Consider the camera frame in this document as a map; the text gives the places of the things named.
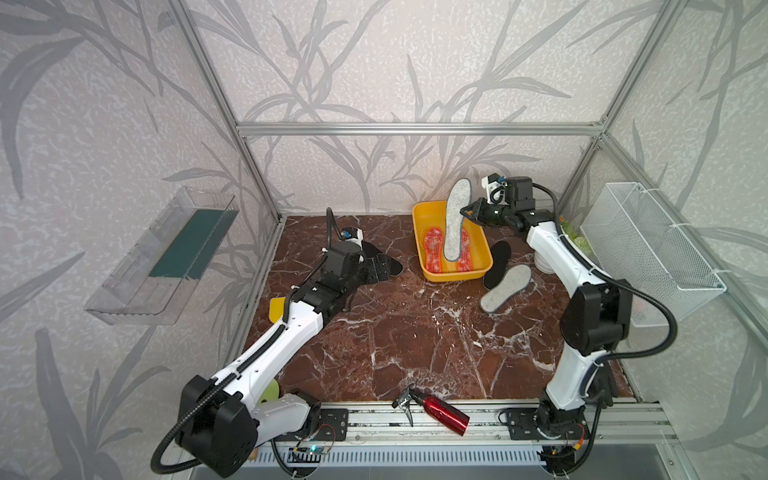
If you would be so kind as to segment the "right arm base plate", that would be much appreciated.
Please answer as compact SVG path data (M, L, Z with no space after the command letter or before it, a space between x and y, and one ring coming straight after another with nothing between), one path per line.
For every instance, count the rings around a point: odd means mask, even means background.
M583 443L592 437L583 407L564 412L543 407L505 408L498 412L497 421L511 440Z

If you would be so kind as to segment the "grey felt insole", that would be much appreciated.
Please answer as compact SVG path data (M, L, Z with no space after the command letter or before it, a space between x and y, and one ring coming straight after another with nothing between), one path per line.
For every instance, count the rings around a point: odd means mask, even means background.
M461 178L453 185L445 205L445 233L443 255L448 262L457 262L461 257L462 228L464 216L461 209L471 202L471 182Z
M512 296L525 290L532 279L532 271L527 265L510 268L501 281L480 299L480 308L486 313L499 310Z

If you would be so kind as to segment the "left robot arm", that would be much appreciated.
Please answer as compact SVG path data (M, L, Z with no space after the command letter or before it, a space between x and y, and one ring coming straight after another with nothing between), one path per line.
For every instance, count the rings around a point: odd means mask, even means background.
M358 288L402 271L401 262L364 240L325 248L320 263L291 289L278 321L264 335L211 378L195 376L184 386L178 420L153 452L151 470L170 475L205 465L227 478L255 447L312 428L319 409L313 397L293 393L264 402L263 393Z

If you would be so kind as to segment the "red patterned insole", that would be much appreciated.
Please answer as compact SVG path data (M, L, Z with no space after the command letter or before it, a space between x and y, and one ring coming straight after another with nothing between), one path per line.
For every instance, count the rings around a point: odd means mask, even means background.
M425 267L430 273L442 272L443 231L438 227L430 228L424 237Z
M473 270L473 261L471 255L471 239L466 229L461 232L461 252L457 261L457 270L459 272L470 272Z

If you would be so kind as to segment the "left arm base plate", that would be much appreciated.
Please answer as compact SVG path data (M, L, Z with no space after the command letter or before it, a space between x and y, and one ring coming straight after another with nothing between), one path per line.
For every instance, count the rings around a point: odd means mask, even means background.
M298 430L277 438L278 441L299 441L310 439L322 442L345 441L350 411L346 408L325 408L310 413L308 420Z

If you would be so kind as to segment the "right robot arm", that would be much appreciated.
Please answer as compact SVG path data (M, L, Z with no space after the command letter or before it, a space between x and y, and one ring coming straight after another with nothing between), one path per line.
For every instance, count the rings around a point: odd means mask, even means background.
M489 228L508 227L526 236L539 270L558 277L569 294L560 319L564 347L555 374L545 387L532 422L545 438L558 439L581 423L587 404L609 406L615 385L610 369L613 360L655 356L673 345L678 321L660 300L622 279L614 279L597 267L566 234L559 206L539 209L534 191L551 201L556 195L529 177L492 174L482 182L485 194L471 197L468 179L458 180L446 204L448 235L445 258L455 259L462 242L464 221ZM666 319L666 337L645 350L620 352L618 345L630 332L632 302L641 299Z

